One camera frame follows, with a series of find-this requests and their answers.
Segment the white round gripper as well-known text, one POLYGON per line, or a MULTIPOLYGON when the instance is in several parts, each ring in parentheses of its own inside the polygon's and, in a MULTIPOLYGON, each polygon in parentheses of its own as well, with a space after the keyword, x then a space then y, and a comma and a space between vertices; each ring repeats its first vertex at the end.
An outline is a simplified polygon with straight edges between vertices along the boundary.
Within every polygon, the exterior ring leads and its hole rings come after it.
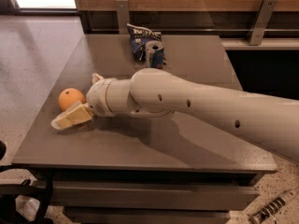
POLYGON ((77 101, 58 115, 51 126, 64 130, 90 121, 93 113, 99 117, 113 117, 132 110, 130 81, 107 78, 92 74, 93 85, 86 94, 87 103, 77 101))

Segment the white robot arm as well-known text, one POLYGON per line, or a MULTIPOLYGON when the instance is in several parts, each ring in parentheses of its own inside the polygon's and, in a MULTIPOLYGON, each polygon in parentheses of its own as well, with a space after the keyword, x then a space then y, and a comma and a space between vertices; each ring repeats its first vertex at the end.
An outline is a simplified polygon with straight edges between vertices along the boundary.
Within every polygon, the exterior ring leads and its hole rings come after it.
POLYGON ((122 80, 94 73, 86 101, 74 102, 51 126, 64 130, 95 116, 161 118, 174 112, 299 162, 298 101, 194 83, 154 68, 122 80))

